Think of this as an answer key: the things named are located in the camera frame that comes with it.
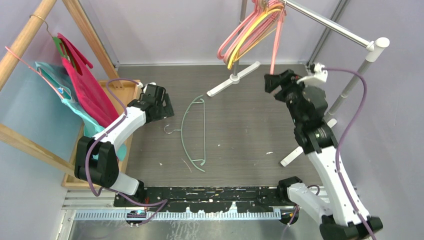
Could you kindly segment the green wire hanger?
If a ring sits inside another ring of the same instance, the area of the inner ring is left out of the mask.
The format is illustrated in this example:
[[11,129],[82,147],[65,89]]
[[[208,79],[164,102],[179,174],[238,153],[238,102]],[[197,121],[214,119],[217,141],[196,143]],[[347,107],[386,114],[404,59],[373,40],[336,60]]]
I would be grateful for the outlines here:
[[[193,105],[196,104],[200,104],[202,105],[202,125],[203,125],[203,158],[199,158],[199,159],[193,159],[188,150],[187,147],[185,145],[185,140],[184,140],[184,124],[185,124],[185,120],[186,117],[191,109],[191,107]],[[186,108],[182,119],[181,119],[181,123],[180,123],[180,128],[177,129],[173,129],[172,131],[167,131],[167,127],[169,126],[169,124],[165,125],[163,128],[163,131],[167,134],[167,135],[171,135],[174,132],[179,132],[179,136],[180,136],[180,142],[181,142],[181,146],[182,149],[186,155],[186,158],[188,159],[188,161],[191,163],[191,165],[196,168],[197,170],[199,170],[202,173],[206,173],[206,171],[204,169],[202,169],[202,167],[206,164],[207,162],[207,144],[206,144],[206,103],[204,100],[204,95],[199,95],[196,98],[194,98],[191,103],[188,105],[188,107]]]

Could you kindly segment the thin pink wire hanger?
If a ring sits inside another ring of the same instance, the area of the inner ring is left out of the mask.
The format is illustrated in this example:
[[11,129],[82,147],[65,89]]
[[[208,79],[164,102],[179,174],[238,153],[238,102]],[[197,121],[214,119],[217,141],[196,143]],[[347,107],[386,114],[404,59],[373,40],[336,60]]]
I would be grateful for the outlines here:
[[282,3],[282,9],[281,9],[281,12],[280,12],[280,14],[278,16],[277,27],[276,27],[276,30],[275,30],[273,51],[272,51],[272,57],[271,57],[271,63],[270,63],[270,71],[269,71],[269,73],[271,75],[273,75],[274,74],[274,71],[275,71],[275,63],[276,63],[276,57],[277,57],[278,50],[279,50],[279,44],[280,44],[280,39],[281,39],[281,32],[282,32],[282,28],[283,28],[283,25],[284,25],[285,17],[287,15],[287,13],[286,13],[286,4],[287,4],[287,1],[285,0]]

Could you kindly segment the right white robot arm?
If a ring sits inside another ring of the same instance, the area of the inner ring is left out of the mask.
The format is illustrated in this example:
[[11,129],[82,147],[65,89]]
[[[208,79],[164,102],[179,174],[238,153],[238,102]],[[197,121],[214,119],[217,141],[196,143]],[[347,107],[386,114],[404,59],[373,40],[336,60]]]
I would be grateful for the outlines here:
[[323,201],[299,178],[290,177],[278,183],[279,202],[302,208],[315,220],[325,240],[375,239],[383,223],[370,215],[346,173],[340,156],[342,141],[324,119],[328,108],[325,91],[312,83],[311,76],[301,77],[291,69],[265,74],[264,90],[286,104],[295,140],[318,172],[329,199]]

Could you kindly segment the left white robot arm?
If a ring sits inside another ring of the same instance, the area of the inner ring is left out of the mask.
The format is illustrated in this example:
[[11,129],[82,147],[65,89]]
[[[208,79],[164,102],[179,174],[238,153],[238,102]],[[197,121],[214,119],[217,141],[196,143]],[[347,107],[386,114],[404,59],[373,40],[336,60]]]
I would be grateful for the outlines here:
[[108,127],[93,137],[78,140],[75,178],[126,194],[129,203],[141,206],[146,200],[146,193],[139,189],[143,182],[120,171],[118,150],[137,129],[172,116],[174,110],[166,89],[153,83],[143,86],[141,96],[130,101]]

